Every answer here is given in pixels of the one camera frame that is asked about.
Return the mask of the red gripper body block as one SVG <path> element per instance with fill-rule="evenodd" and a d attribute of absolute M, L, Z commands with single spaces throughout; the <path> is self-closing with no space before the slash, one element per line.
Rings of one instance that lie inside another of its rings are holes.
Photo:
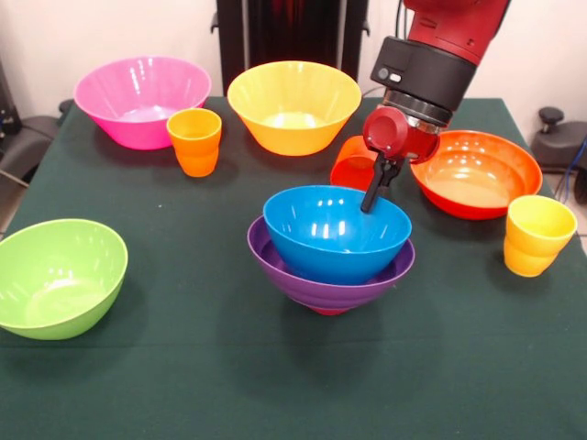
<path fill-rule="evenodd" d="M 378 106 L 365 120 L 362 135 L 368 149 L 387 160 L 430 160 L 439 146 L 440 128 L 392 106 Z"/>

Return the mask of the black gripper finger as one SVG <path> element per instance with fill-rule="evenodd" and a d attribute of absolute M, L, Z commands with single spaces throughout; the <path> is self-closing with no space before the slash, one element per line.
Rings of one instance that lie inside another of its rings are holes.
<path fill-rule="evenodd" d="M 365 196 L 361 203 L 360 209 L 363 213 L 368 214 L 372 207 L 375 205 L 379 190 L 383 186 L 388 173 L 390 162 L 385 158 L 382 152 L 378 153 L 377 159 L 374 162 L 373 169 L 374 175 L 371 179 L 368 190 L 365 192 Z"/>
<path fill-rule="evenodd" d="M 392 180 L 395 179 L 401 172 L 404 166 L 404 160 L 391 160 L 386 159 L 383 166 L 383 186 L 389 188 Z"/>

